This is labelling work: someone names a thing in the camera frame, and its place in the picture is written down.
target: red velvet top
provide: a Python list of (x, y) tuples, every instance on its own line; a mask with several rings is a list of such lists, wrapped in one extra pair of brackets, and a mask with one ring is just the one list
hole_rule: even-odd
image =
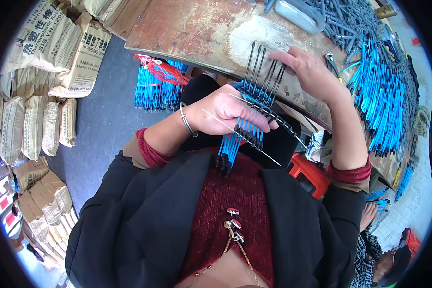
[[(159, 153), (151, 148), (144, 140), (145, 129), (136, 132), (141, 155), (150, 167), (165, 166), (172, 156)], [(273, 287), (274, 268), (270, 219), (264, 185), (259, 177), (259, 170), (262, 167), (249, 157), (238, 153), (232, 171), (222, 181), (223, 177), (216, 167), (218, 149), (218, 147), (209, 148), (213, 151), (214, 157), (203, 183), (193, 217), (186, 256), (176, 284), (208, 267), (221, 257), (228, 241), (227, 229), (222, 224), (226, 220), (235, 218), (242, 225), (240, 232), (245, 237), (242, 246), (253, 269), (270, 287)], [(352, 171), (334, 170), (334, 174), (338, 174), (338, 178), (345, 179), (346, 182), (357, 182), (356, 179), (362, 177), (361, 173), (355, 176)], [(228, 208), (238, 209), (240, 214), (231, 217), (226, 211)], [(246, 262), (234, 241), (231, 241), (229, 250), (232, 248), (236, 249), (240, 258)]]

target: bracelet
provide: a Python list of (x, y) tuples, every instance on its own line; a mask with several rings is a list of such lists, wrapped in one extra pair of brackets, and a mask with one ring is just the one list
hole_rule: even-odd
[(190, 125), (189, 125), (189, 122), (187, 121), (187, 117), (186, 117), (186, 115), (184, 114), (184, 112), (182, 111), (182, 107), (183, 106), (187, 106), (184, 102), (181, 102), (181, 103), (179, 103), (179, 110), (181, 111), (181, 118), (183, 119), (183, 121), (184, 121), (184, 125), (187, 127), (187, 129), (189, 129), (189, 132), (190, 132), (190, 135), (192, 135), (192, 136), (194, 136), (194, 137), (197, 137), (198, 136), (198, 133), (197, 132), (194, 132), (194, 130), (192, 130), (192, 128), (190, 127)]

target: wooden workbench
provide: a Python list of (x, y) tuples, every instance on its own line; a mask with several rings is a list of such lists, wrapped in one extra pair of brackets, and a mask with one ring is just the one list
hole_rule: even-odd
[[(253, 41), (264, 45), (268, 53), (287, 51), (290, 46), (319, 56), (333, 52), (336, 65), (343, 67), (346, 54), (323, 33), (311, 36), (273, 9), (265, 14), (264, 8), (265, 4), (260, 0), (255, 4), (244, 0), (150, 0), (133, 26), (125, 48), (180, 60), (236, 78), (245, 75)], [(266, 55), (261, 78), (267, 74), (269, 63)], [(349, 69), (342, 73), (344, 83), (350, 80), (354, 71)], [(278, 96), (332, 131), (327, 105), (305, 93), (291, 70), (286, 70), (283, 75)], [(398, 169), (395, 155), (388, 158), (371, 155), (370, 159), (391, 185)]]

